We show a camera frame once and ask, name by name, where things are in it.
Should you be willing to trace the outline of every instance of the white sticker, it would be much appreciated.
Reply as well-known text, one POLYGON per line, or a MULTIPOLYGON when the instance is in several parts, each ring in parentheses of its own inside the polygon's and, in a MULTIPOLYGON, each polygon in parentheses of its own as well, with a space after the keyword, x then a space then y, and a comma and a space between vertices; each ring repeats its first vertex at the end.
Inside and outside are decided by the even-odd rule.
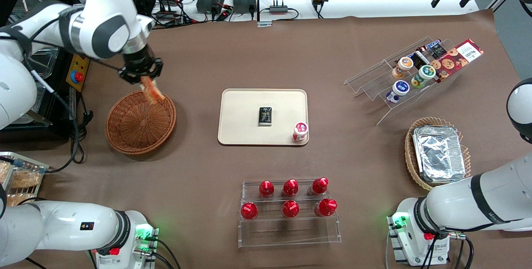
POLYGON ((465 43, 461 47, 457 47, 456 50, 458 53, 460 53, 460 55, 464 56, 468 62, 477 59, 481 55, 481 53, 475 49, 471 43, 465 43))

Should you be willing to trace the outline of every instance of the red button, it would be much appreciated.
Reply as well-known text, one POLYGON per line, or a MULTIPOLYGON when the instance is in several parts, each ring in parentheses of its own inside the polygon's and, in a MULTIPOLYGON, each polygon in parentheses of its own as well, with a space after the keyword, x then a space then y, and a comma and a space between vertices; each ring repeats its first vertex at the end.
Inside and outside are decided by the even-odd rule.
POLYGON ((109 249, 109 254, 112 255, 112 256, 118 256, 118 254, 120 253, 120 248, 111 248, 109 249))
POLYGON ((85 77, 83 76, 81 72, 76 72, 74 74, 74 79, 76 80, 76 82, 79 83, 79 82, 82 82, 85 79, 85 77))

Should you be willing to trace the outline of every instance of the sticker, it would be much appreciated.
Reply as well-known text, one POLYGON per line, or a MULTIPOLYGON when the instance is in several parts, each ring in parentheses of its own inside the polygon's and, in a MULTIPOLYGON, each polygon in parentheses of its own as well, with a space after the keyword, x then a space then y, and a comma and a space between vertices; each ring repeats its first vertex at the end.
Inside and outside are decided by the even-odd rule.
POLYGON ((473 45, 471 45, 471 43, 465 43, 462 46, 456 48, 456 50, 468 62, 471 62, 471 61, 477 59, 481 55, 481 53, 477 49, 475 49, 475 47, 473 45))
POLYGON ((92 231, 94 229, 94 222, 82 222, 79 230, 80 231, 92 231))

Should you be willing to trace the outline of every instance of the emergency stop button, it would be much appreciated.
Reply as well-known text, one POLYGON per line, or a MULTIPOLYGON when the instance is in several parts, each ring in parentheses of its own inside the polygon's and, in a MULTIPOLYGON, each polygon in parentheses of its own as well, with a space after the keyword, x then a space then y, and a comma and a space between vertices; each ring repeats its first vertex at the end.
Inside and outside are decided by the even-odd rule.
POLYGON ((72 73, 70 74, 70 79, 72 80, 74 84, 78 84, 78 83, 83 82, 83 80, 85 80, 85 76, 81 72, 73 70, 72 73))

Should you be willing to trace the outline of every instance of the aluminum foil container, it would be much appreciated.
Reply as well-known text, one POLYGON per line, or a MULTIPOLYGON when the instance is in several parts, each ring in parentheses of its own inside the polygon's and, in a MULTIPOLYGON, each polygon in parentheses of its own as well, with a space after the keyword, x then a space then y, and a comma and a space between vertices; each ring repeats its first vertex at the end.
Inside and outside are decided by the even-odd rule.
POLYGON ((452 127, 421 126, 412 133, 419 176, 431 184, 448 184, 466 175, 458 132, 452 127))

